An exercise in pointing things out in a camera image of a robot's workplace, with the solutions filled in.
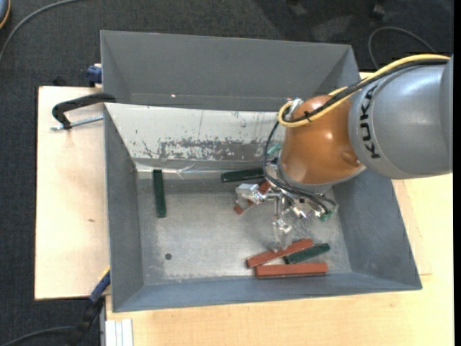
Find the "metal clamp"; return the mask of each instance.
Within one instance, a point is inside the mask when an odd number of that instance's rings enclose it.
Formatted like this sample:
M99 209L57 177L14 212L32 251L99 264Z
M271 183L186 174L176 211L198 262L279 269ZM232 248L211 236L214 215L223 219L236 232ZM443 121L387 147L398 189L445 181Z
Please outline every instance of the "metal clamp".
M87 107L89 105L99 104L100 102L116 102L115 98L110 94L105 94L104 92L100 92L98 94L91 94L88 96L79 97L78 99L72 99L66 102L61 102L56 104L52 110L53 117L61 123L62 126L56 129L65 129L69 130L75 125L82 125L85 123L95 122L95 117L88 118L85 120L80 120L76 122L71 122L67 117L64 115L64 112L68 112L71 110L79 109L81 107Z

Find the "wire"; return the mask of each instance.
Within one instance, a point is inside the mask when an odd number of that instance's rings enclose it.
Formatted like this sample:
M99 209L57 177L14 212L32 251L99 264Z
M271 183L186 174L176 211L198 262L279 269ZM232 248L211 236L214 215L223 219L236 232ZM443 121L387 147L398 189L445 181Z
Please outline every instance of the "wire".
M286 181L275 179L275 178L271 177L267 173L267 168L266 168L266 166L267 166L267 150L269 149L269 144L271 143L271 140L274 137L275 130L277 129L278 125L279 125L279 122L276 121L275 124L274 124L274 127L271 129L271 132L270 132L270 134L269 134L269 136L267 138L266 144L264 145L264 154L263 154L263 161L262 161L262 169L263 169L263 172L264 172L264 177L269 182L271 182L273 185L277 186L281 190L284 190L286 192L292 193L294 195L299 195L299 196L303 196L303 197L306 197L306 198L310 198L314 203L321 206L322 209L325 211L325 213L328 213L330 210L325 206L325 204L322 203L321 200L332 204L332 206L336 206L336 203L333 200L328 199L328 198L322 196L321 194L313 194L313 193L303 191L303 190L301 190L299 188L293 187L292 185L289 185Z
M430 46L430 44L428 44L425 40L423 40L422 38L420 38L419 36L415 35L414 33L408 31L408 30L404 30L403 28L399 28L399 27L393 27L393 26L386 26L386 27L381 27L381 28L377 28L376 30L374 30L372 32L372 34L368 37L368 53L370 55L370 58L372 59L372 62L373 62L373 65L375 66L376 69L379 68L378 64L376 63L376 60L375 60L375 56L373 55L373 50L372 50L372 41L373 41L373 38L376 36L377 33L381 32L381 31L396 31L396 32L401 32L401 33L404 33L405 35L408 35L412 38L414 38L415 40L419 41L420 43L422 43L424 46L426 46L432 53L435 53L435 50L432 48L432 46Z
M36 331L36 332L32 332L32 333L26 334L25 336L16 338L15 340L9 341L9 342L4 343L4 344L2 344L2 345L0 345L0 346L11 346L11 345L17 344L18 342L21 342L21 341L23 341L23 340L26 340L26 339L28 339L28 338L32 338L32 337L35 337L35 336L39 336L39 335L41 335L41 334L47 334L47 333L53 333L53 332L60 332L60 331L70 331L71 329L75 329L75 327L74 327L74 326L63 326L63 327L55 327L55 328L42 329L41 331Z
M332 92L334 96L330 98L325 104L321 105L312 112L305 112L305 116L298 118L297 120L286 120L284 119L285 112L292 102L287 102L279 111L277 120L279 123L285 127L300 127L301 125L306 125L319 117L325 115L327 112L330 112L336 106L340 105L343 101L347 100L355 92L363 89L374 81L389 76L397 71L401 71L405 68L412 66L420 66L426 64L445 64L449 58L447 56L434 55L434 54L421 54L416 56L409 56L407 58L402 58L400 60L394 61L391 64L379 69L370 76L361 81L358 81L355 84L352 84L348 87L343 87L342 89L335 90Z
M58 1L56 3L53 3L53 4L50 4L50 5L47 5L47 6L44 6L43 8L40 8L38 10L36 10L35 12L29 14L27 17L25 17L13 30L12 32L9 34L8 38L6 39L4 45L3 45L3 48L1 49L0 51L0 63L1 63L1 60L3 58L3 55L5 53L5 50L6 48L8 47L8 44L10 43L10 41L12 40L14 34L27 22L29 22L32 18L36 17L37 15L39 15L40 13L43 13L43 12L46 12L47 10L50 10L52 8L56 8L58 6L61 6L61 5L67 5L67 4L71 4L71 3L76 3L76 2L79 2L79 1L86 1L86 0L62 0L62 1Z

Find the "rust stain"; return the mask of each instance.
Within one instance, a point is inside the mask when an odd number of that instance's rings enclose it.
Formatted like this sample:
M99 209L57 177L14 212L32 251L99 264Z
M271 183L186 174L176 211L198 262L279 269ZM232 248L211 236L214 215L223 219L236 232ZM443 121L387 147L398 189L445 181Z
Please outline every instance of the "rust stain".
M263 138L257 138L250 142L230 138L197 140L190 137L166 141L159 139L155 154L160 159L251 161L261 157L265 141Z

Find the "black cable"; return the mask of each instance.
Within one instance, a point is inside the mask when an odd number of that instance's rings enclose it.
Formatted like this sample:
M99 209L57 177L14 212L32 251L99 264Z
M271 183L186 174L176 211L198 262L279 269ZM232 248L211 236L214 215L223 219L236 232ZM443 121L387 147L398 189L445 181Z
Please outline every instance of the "black cable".
M425 40L423 40L422 38L420 38L419 36L415 35L414 33L408 31L408 30L404 30L403 28L399 28L399 27L393 27L393 26L386 26L386 27L381 27L381 28L377 28L376 30L374 30L372 32L372 34L368 37L368 53L370 55L370 58L372 59L372 62L373 62L373 65L375 66L376 69L379 68L378 64L376 63L376 60L375 60L375 56L373 55L373 50L372 50L372 41L373 41L373 38L376 36L376 34L378 32L381 32L381 31L397 31L397 32L400 32L400 33L404 33L405 35L408 35L412 38L414 38L415 40L419 41L420 43L422 43L424 46L426 46L432 53L435 53L435 50L432 48L432 46L430 46L430 44L428 44Z
M14 34L27 22L29 22L32 18L36 17L38 14L40 13L43 13L43 12L46 12L47 10L49 9L52 9L52 8L56 8L57 6L61 6L61 5L67 5L67 4L70 4L70 3L75 3L75 2L79 2L79 1L86 1L86 0L62 0L62 1L58 1L56 3L53 3L53 4L50 4L50 5L47 5L47 6L44 6L43 8L40 8L38 10L36 10L35 12L29 14L27 17L25 17L21 22L18 23L18 25L12 30L12 32L9 34L8 38L6 39L4 45L3 45L3 48L1 48L0 50L0 63L1 63L1 59L3 58L3 55L5 54L5 50L6 50L6 47L8 46L8 44L10 43L10 41L12 40Z
M271 129L271 132L270 132L270 134L269 134L269 136L267 138L266 144L264 145L264 154L263 154L263 162L262 162L262 169L263 169L263 172L264 172L264 177L268 181L270 181L272 184L277 186L279 189L281 189L281 190L284 190L286 192L292 193L294 195L299 195L299 196L303 196L303 197L311 199L314 203L321 206L322 209L326 213L328 213L330 211L330 209L328 209L321 200L327 201L330 204L332 204L333 206L336 206L336 203L333 200L328 199L328 198L326 198L326 197L324 197L324 196L322 196L320 194L313 194L313 193L303 191L303 190L301 190L299 188L296 188L296 187L294 187L292 185L289 185L286 181L281 181L281 180L275 179L275 178L271 177L267 173L267 168L266 168L266 166L267 166L267 151L269 150L269 144L271 143L271 140L274 137L274 134L275 134L275 131L276 131L278 125L279 125L279 122L276 121L275 124L274 124L274 127Z
M35 336L39 336L41 334L60 332L60 331L70 331L71 329L75 329L75 327L74 326L63 326L63 327L42 329L41 331L36 331L36 332L26 334L26 335L24 335L22 337L16 338L15 340L12 340L12 341L9 341L7 343L4 343L4 344L2 344L0 346L11 346L11 345L17 344L18 342L21 342L23 340L26 340L28 338L32 338L32 337L35 337Z
M356 91L359 91L360 89L363 89L364 87L368 86L369 84L379 81L380 79L389 76L391 74L394 74L398 71L402 71L403 69L410 68L413 66L421 66L421 65L429 65L429 64L445 64L448 59L440 59L440 58L427 58L427 59L418 59L414 61L409 61L407 63L403 63L399 66L396 66L386 72L383 72L381 74L378 74L377 76L373 77L367 77L366 79L363 79L361 81L356 82L355 84L352 84L351 86L347 87L343 91L339 92L338 94L334 95L329 101L325 102L325 104L321 105L317 109L311 111L311 112L305 112L304 117L298 118L297 120L303 120L303 119L308 119L309 117L312 117L331 105L334 105L338 101L342 100L345 97L348 97L349 95L353 94ZM293 123L297 120L285 120L287 123Z

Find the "yellow cable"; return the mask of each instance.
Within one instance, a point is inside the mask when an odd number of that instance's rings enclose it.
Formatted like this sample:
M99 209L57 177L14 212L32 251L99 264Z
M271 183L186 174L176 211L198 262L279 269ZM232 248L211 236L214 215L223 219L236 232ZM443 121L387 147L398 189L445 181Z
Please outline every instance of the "yellow cable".
M361 82L369 81L370 79L373 79L376 76L379 76L380 74L383 74L383 73L385 73L385 72L387 72L387 71L389 71L391 69L394 69L396 66L401 66L402 64L410 63L411 61L418 61L418 60L425 60L425 59L444 59L444 60L449 60L449 57L443 56L443 55L436 55L436 54L419 54L419 55L407 56L406 58L399 59L397 61L392 62L391 64L383 66L378 71L374 72L373 74L370 74L368 77L361 80ZM330 92L329 95L334 96L334 95L338 94L339 92L343 91L346 88L347 87L342 87L340 89L336 89L336 90ZM280 108L280 111L279 111L279 114L277 116L277 119L278 119L279 123L281 125L283 125L284 127L300 127L301 125L306 125L306 124L312 122L313 120L316 120L316 119L320 118L321 116L325 115L327 112L332 111L335 107L340 105L342 102L346 101L348 98L350 98L350 96L355 94L357 91L352 92L351 94L349 94L345 98L340 99L339 101L335 102L334 104L332 104L331 106L329 106L326 109L322 110L321 112L313 115L309 119L303 119L303 120L299 120L297 122L286 122L285 120L283 120L283 113L293 103L293 101L289 101L289 102L287 102L285 105L283 105Z

